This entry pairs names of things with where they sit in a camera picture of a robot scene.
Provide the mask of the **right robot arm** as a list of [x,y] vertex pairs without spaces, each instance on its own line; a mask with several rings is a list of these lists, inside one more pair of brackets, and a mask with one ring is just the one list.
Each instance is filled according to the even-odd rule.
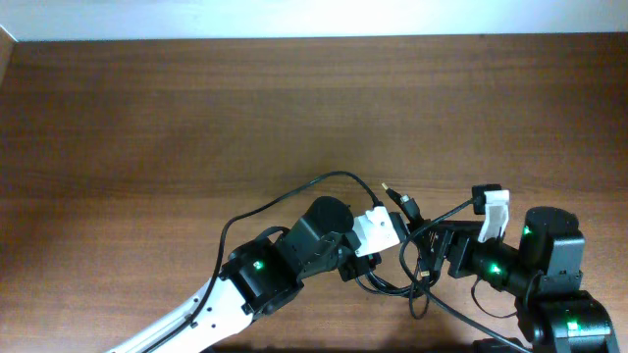
[[481,242],[478,221],[443,221],[431,228],[439,270],[454,278],[477,276],[515,297],[517,324],[534,352],[617,352],[604,306],[580,288],[585,238],[577,217],[541,206],[525,215],[519,247],[500,238]]

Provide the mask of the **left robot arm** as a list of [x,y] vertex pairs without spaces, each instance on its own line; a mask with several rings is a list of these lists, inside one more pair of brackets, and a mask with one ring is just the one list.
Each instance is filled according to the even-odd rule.
[[269,228],[239,246],[217,278],[113,350],[201,352],[285,306],[307,277],[339,271],[349,281],[368,273],[407,234],[398,212],[376,206],[355,217],[348,205],[321,196],[291,228]]

